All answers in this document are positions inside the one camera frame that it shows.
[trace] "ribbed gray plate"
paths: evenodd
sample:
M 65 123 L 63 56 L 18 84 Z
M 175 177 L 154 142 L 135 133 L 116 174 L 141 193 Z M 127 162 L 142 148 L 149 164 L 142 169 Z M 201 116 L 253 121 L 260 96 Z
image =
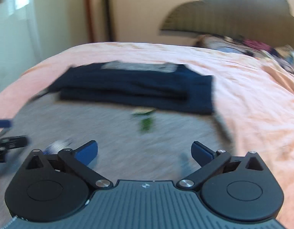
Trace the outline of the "ribbed gray plate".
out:
M 15 218 L 7 229 L 276 229 L 275 220 L 236 224 L 215 216 L 191 191 L 176 189 L 171 181 L 119 181 L 111 190 L 95 193 L 75 215 L 50 223 Z

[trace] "small blue object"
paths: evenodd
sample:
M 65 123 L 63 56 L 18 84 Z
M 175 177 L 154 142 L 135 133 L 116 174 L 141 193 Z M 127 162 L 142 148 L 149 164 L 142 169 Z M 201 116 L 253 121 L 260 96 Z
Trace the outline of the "small blue object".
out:
M 9 128 L 11 126 L 11 120 L 0 120 L 0 128 Z
M 216 153 L 214 151 L 212 151 L 211 149 L 208 149 L 205 145 L 201 144 L 198 141 L 195 141 L 192 144 L 191 153 L 192 153 L 192 158 L 195 159 L 195 161 L 201 167 L 211 162 L 216 156 Z
M 50 145 L 48 145 L 45 148 L 45 150 L 43 151 L 43 153 L 45 155 L 47 155 L 47 154 L 57 154 L 62 149 L 67 148 L 70 144 L 71 144 L 71 140 L 70 139 L 67 139 L 67 140 L 57 140 L 57 141 L 51 143 Z
M 76 149 L 74 152 L 75 152 L 75 158 L 87 166 L 97 156 L 97 153 L 98 153 L 97 142 L 94 140 L 91 140 L 90 142 Z

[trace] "folded navy clothing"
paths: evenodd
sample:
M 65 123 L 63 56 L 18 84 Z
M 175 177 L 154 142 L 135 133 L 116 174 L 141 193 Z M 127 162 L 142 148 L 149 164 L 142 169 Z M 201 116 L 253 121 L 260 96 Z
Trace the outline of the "folded navy clothing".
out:
M 174 72 L 102 69 L 105 63 L 70 68 L 48 87 L 63 100 L 114 102 L 208 115 L 213 112 L 212 76 L 185 65 Z

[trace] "logo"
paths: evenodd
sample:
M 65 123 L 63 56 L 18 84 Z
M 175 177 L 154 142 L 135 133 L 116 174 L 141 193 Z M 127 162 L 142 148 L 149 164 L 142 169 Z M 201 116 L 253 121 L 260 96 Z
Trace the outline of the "logo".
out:
M 142 185 L 142 187 L 143 187 L 143 188 L 149 188 L 150 185 L 149 185 L 148 183 L 144 183 L 144 184 Z

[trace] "blue gripper pad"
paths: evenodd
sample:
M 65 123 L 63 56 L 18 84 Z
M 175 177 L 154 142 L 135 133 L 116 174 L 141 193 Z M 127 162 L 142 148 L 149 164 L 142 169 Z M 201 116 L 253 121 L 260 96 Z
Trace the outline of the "blue gripper pad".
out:
M 201 167 L 205 166 L 216 157 L 216 153 L 214 151 L 210 150 L 198 141 L 195 141 L 192 144 L 191 153 L 192 158 L 195 159 Z
M 88 165 L 97 156 L 98 145 L 97 142 L 91 140 L 74 151 L 74 157 L 84 165 Z
M 11 126 L 12 124 L 10 120 L 0 120 L 0 128 L 9 128 Z

